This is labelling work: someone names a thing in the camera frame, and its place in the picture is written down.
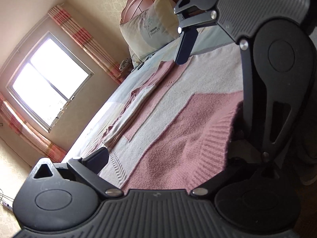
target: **window mullion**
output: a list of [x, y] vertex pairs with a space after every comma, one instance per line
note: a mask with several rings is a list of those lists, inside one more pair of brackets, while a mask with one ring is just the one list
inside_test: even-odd
[[58, 90], [58, 88], [56, 88], [45, 76], [42, 75], [42, 73], [40, 73], [37, 68], [31, 63], [31, 61], [28, 61], [29, 64], [32, 65], [32, 67], [48, 82], [48, 84], [63, 98], [65, 99], [67, 102], [70, 102], [70, 99], [68, 99], [67, 97], [64, 96], [64, 94], [62, 92], [60, 92]]

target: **curtain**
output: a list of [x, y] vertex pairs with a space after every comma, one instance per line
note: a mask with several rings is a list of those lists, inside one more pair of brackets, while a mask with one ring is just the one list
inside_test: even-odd
[[0, 116], [23, 140], [54, 163], [63, 160], [66, 152], [38, 133], [0, 93]]
[[124, 80], [120, 76], [119, 64], [101, 45], [82, 28], [71, 15], [57, 5], [49, 11], [49, 16], [118, 84]]

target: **ribbed black surface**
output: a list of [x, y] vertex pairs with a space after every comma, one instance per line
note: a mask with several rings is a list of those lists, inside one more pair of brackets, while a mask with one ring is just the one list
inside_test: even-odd
[[[215, 212], [208, 201], [190, 198], [184, 190], [131, 190], [122, 199], [104, 203], [89, 222], [75, 230], [39, 234], [22, 230], [16, 238], [122, 238], [122, 237], [261, 237], [236, 231]], [[266, 237], [295, 238], [292, 231]]]
[[238, 41], [242, 36], [253, 36], [271, 18], [289, 18], [300, 24], [309, 0], [219, 0], [217, 7], [218, 24]]

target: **dark floor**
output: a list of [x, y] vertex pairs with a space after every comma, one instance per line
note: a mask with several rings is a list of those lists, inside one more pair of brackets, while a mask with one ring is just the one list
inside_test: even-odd
[[294, 231], [301, 238], [317, 238], [317, 181], [310, 186], [302, 185], [292, 167], [291, 158], [285, 159], [283, 171], [301, 200], [301, 214]]

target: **window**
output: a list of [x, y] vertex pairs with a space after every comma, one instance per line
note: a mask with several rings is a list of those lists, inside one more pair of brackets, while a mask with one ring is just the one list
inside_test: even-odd
[[8, 89], [48, 132], [93, 73], [51, 33], [31, 51]]

